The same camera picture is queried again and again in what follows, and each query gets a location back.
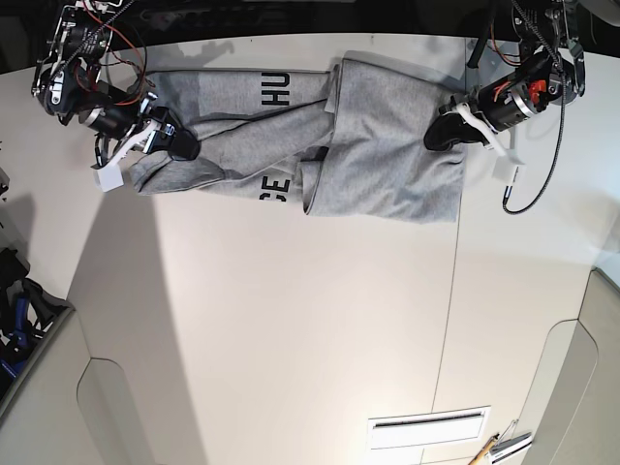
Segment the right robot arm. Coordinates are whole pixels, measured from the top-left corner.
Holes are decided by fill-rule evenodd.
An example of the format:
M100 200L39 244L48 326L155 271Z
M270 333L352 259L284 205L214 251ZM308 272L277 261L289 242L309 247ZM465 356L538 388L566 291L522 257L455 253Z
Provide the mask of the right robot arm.
M430 90L457 85L446 67L464 48L462 40L414 38L416 59L395 55L408 40L348 35L287 36L276 42L286 56L323 51L326 72L303 70L285 60L277 69L191 68L148 64L137 48L136 82L121 90L100 77L123 1L76 1L59 12L47 54L37 64L32 93L45 111L68 124L73 118L96 135L93 171L106 190L122 181L121 164L131 151L156 165L192 170L206 166L243 178L291 163L327 145L326 113L319 103L339 86L355 63L422 80Z

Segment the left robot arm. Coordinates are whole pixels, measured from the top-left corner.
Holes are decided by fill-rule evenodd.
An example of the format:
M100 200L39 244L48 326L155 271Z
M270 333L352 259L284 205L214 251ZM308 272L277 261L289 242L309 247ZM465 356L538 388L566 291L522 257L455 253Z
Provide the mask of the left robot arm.
M579 43L575 1L514 1L511 24L519 39L518 55L509 58L496 43L493 6L487 31L480 34L467 67L476 68L483 48L490 46L512 67L510 73L466 94L455 94L425 133L423 142L433 151L460 143L489 145L481 130L457 111L465 104L473 117L495 134L542 113L551 104L569 105L585 92L585 60Z

